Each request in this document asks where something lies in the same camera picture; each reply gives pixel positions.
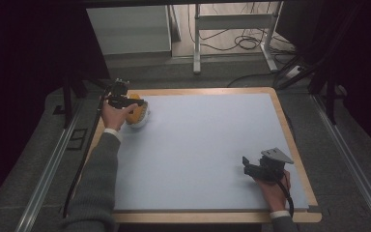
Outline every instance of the hand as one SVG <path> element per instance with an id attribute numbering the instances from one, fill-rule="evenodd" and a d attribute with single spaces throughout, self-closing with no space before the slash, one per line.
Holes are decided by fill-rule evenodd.
<path id="1" fill-rule="evenodd" d="M 282 185 L 289 191 L 291 188 L 290 184 L 290 173 L 284 170 L 285 176 L 282 177 Z M 260 186 L 261 192 L 263 193 L 265 201 L 267 201 L 270 211 L 284 211 L 286 204 L 286 197 L 282 189 L 277 183 L 266 182 L 254 178 L 254 181 Z"/>
<path id="2" fill-rule="evenodd" d="M 117 109 L 107 103 L 105 100 L 103 102 L 103 108 L 101 111 L 101 118 L 104 122 L 104 127 L 107 129 L 113 129 L 119 131 L 122 124 L 125 122 L 128 114 L 137 108 L 136 103 L 129 105 L 123 109 Z"/>

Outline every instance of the wooden frame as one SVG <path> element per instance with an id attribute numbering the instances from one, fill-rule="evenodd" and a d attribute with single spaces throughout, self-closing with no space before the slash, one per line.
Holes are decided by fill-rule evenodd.
<path id="1" fill-rule="evenodd" d="M 318 207 L 315 194 L 310 186 L 308 177 L 300 159 L 294 138 L 291 135 L 287 120 L 282 111 L 279 99 L 272 88 L 212 88 L 212 89 L 154 89 L 154 90 L 129 90 L 129 94 L 136 93 L 140 96 L 164 96 L 164 95 L 229 95 L 229 94 L 270 94 L 273 106 L 279 119 L 279 123 L 288 143 L 295 167 L 300 175 L 300 181 L 304 187 L 309 206 Z M 103 121 L 100 119 L 90 152 L 98 144 L 104 130 Z M 268 212 L 167 212 L 167 213 L 114 213 L 113 217 L 118 223 L 267 223 L 271 222 Z M 294 222 L 319 222 L 322 214 L 318 212 L 295 211 Z"/>

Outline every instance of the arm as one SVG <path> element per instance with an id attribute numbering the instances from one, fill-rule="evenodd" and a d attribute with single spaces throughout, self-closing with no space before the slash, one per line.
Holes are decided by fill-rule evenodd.
<path id="1" fill-rule="evenodd" d="M 116 109 L 103 105 L 101 118 L 106 129 L 87 161 L 76 193 L 62 222 L 65 231 L 113 231 L 114 191 L 117 173 L 118 133 L 129 112 L 137 105 Z"/>
<path id="2" fill-rule="evenodd" d="M 284 171 L 286 178 L 282 178 L 281 183 L 287 190 L 291 187 L 290 173 Z M 254 179 L 261 188 L 264 199 L 270 207 L 270 217 L 274 232 L 298 232 L 298 229 L 285 209 L 286 198 L 279 185 Z"/>

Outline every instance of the gray sleeve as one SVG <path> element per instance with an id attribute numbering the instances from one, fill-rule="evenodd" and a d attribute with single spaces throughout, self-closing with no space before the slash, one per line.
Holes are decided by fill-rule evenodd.
<path id="1" fill-rule="evenodd" d="M 92 151 L 81 175 L 68 217 L 62 221 L 64 231 L 113 231 L 111 216 L 115 202 L 117 152 L 120 141 L 103 133 Z"/>
<path id="2" fill-rule="evenodd" d="M 298 232 L 291 217 L 277 217 L 272 220 L 273 232 Z"/>

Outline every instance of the cable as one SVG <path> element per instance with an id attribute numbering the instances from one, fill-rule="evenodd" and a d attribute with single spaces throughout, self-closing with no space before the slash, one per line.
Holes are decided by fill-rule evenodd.
<path id="1" fill-rule="evenodd" d="M 294 56 L 294 58 L 292 58 L 290 61 L 288 61 L 286 64 L 285 64 L 285 66 L 282 68 L 282 69 L 280 69 L 279 71 L 278 71 L 278 73 L 277 73 L 277 75 L 275 76 L 275 78 L 274 78 L 274 80 L 273 80 L 273 84 L 272 84 L 272 88 L 275 88 L 276 86 L 277 86 L 277 84 L 278 84 L 278 81 L 279 81 L 279 79 L 281 78 L 279 75 L 281 74 L 281 73 L 284 73 L 286 70 L 288 70 L 289 68 L 291 68 L 294 64 L 296 64 L 297 63 L 297 61 L 300 59 L 300 55 L 295 55 Z"/>
<path id="2" fill-rule="evenodd" d="M 287 199 L 288 204 L 289 204 L 289 214 L 291 215 L 291 218 L 292 218 L 294 216 L 294 201 L 292 200 L 292 197 L 291 197 L 291 194 L 290 194 L 289 190 L 287 188 L 285 188 L 284 185 L 282 185 L 281 181 L 278 180 L 278 178 L 276 178 L 275 174 L 273 174 L 273 172 L 271 170 L 267 169 L 267 171 L 271 174 L 271 176 L 275 180 L 276 184 L 279 185 L 282 192 L 284 193 L 285 198 Z M 285 182 L 287 183 L 287 185 L 289 185 L 287 176 L 285 175 L 285 173 L 283 173 L 283 174 L 284 174 L 284 177 L 285 177 Z"/>
<path id="3" fill-rule="evenodd" d="M 253 77 L 253 76 L 271 75 L 271 74 L 273 74 L 273 73 L 270 72 L 270 73 L 262 73 L 262 74 L 249 74 L 249 75 L 244 75 L 244 76 L 238 77 L 237 79 L 234 79 L 233 81 L 231 81 L 229 84 L 227 84 L 227 87 L 226 87 L 226 88 L 230 88 L 230 86 L 231 86 L 234 82 L 237 82 L 237 81 L 242 80 L 242 79 L 245 79 L 245 78 L 249 78 L 249 77 Z"/>
<path id="4" fill-rule="evenodd" d="M 103 107 L 105 95 L 106 95 L 106 93 L 108 93 L 110 91 L 110 88 L 111 88 L 111 85 L 107 86 L 107 88 L 104 89 L 103 95 L 101 96 L 99 106 L 98 106 L 98 112 L 96 114 L 96 118 L 95 118 L 95 121 L 94 121 L 93 128 L 95 128 L 99 123 L 99 119 L 100 119 L 100 115 L 101 115 L 101 109 Z M 90 137 L 89 137 L 88 143 L 86 145 L 85 153 L 82 157 L 82 160 L 79 164 L 79 167 L 77 168 L 77 171 L 76 171 L 76 174 L 74 175 L 73 181 L 71 182 L 71 186 L 70 186 L 69 191 L 68 191 L 68 196 L 66 197 L 65 205 L 63 207 L 63 218 L 66 218 L 66 216 L 68 215 L 68 207 L 69 207 L 69 203 L 71 202 L 71 196 L 73 195 L 74 188 L 76 187 L 77 181 L 79 180 L 80 174 L 81 174 L 81 172 L 83 170 L 83 167 L 86 163 L 86 159 L 87 159 L 87 156 L 89 154 L 90 144 L 92 143 L 95 132 L 96 132 L 96 130 L 92 130 L 91 133 L 90 133 Z"/>
<path id="5" fill-rule="evenodd" d="M 271 2 L 268 3 L 267 13 L 268 13 L 268 11 L 270 10 L 270 5 L 271 5 Z"/>
<path id="6" fill-rule="evenodd" d="M 288 127 L 291 130 L 291 134 L 294 137 L 294 141 L 297 141 L 297 137 L 296 137 L 296 134 L 295 134 L 294 126 L 292 125 L 291 118 L 288 116 L 287 112 L 285 112 L 284 108 L 282 108 L 282 112 L 284 112 L 285 118 L 287 119 Z"/>
<path id="7" fill-rule="evenodd" d="M 253 10 L 254 10 L 254 4 L 253 4 L 252 7 L 251 7 L 251 12 L 253 12 Z M 190 36 L 191 40 L 195 43 L 195 40 L 192 38 L 191 27 L 189 26 L 189 24 L 190 24 L 190 23 L 189 23 L 189 5 L 187 5 L 187 18 L 188 18 L 188 33 L 189 33 L 189 36 Z M 202 38 L 201 36 L 199 36 L 199 38 L 200 38 L 201 40 L 207 40 L 207 39 L 210 39 L 210 38 L 212 38 L 212 37 L 215 37 L 215 36 L 217 36 L 217 35 L 219 35 L 219 34 L 222 34 L 222 33 L 226 32 L 226 31 L 228 31 L 228 30 L 229 30 L 229 29 L 223 30 L 223 31 L 218 32 L 218 33 L 216 33 L 216 34 L 214 34 L 214 35 L 212 35 L 212 36 L 209 36 L 209 37 L 207 37 L 207 38 Z M 202 45 L 202 46 L 207 46 L 207 47 L 210 47 L 210 48 L 212 48 L 212 49 L 219 50 L 219 51 L 227 51 L 227 50 L 231 50 L 231 49 L 234 49 L 234 48 L 237 47 L 237 46 L 239 46 L 240 48 L 245 49 L 245 50 L 255 49 L 256 47 L 258 47 L 258 46 L 260 45 L 260 43 L 261 43 L 262 40 L 264 39 L 264 32 L 263 32 L 263 34 L 262 34 L 262 36 L 261 36 L 261 39 L 258 40 L 258 39 L 255 38 L 255 37 L 245 36 L 245 35 L 244 35 L 245 30 L 246 30 L 246 29 L 243 30 L 243 33 L 242 33 L 240 36 L 237 36 L 237 37 L 234 39 L 234 44 L 235 44 L 234 46 L 231 46 L 231 47 L 228 47 L 228 48 L 218 48 L 218 47 L 214 47 L 214 46 L 212 46 L 212 45 L 208 45 L 208 44 L 205 44 L 205 43 L 200 43 L 200 45 Z M 242 45 L 243 42 L 252 42 L 252 43 L 254 43 L 254 46 L 252 46 L 252 47 L 244 46 L 244 45 Z"/>
<path id="8" fill-rule="evenodd" d="M 248 6 L 248 3 L 245 3 L 245 6 L 243 6 L 243 9 L 245 9 Z"/>
<path id="9" fill-rule="evenodd" d="M 289 42 L 289 41 L 284 41 L 284 40 L 281 40 L 281 39 L 279 39 L 279 38 L 277 38 L 277 37 L 275 37 L 275 36 L 273 36 L 272 37 L 273 39 L 275 39 L 275 40 L 277 40 L 277 41 L 281 41 L 281 42 L 284 42 L 284 43 L 286 43 L 286 44 L 292 44 L 291 42 Z"/>
<path id="10" fill-rule="evenodd" d="M 282 61 L 280 61 L 280 60 L 278 60 L 278 56 L 279 55 L 285 55 L 285 54 L 275 54 L 274 56 L 273 56 L 273 59 L 276 61 L 276 62 L 278 62 L 279 64 L 282 64 L 282 65 L 286 65 L 287 64 L 287 62 L 282 62 Z"/>
<path id="11" fill-rule="evenodd" d="M 215 10 L 215 7 L 214 7 L 214 3 L 213 3 L 213 10 L 216 12 L 216 14 L 218 15 L 218 12 Z"/>

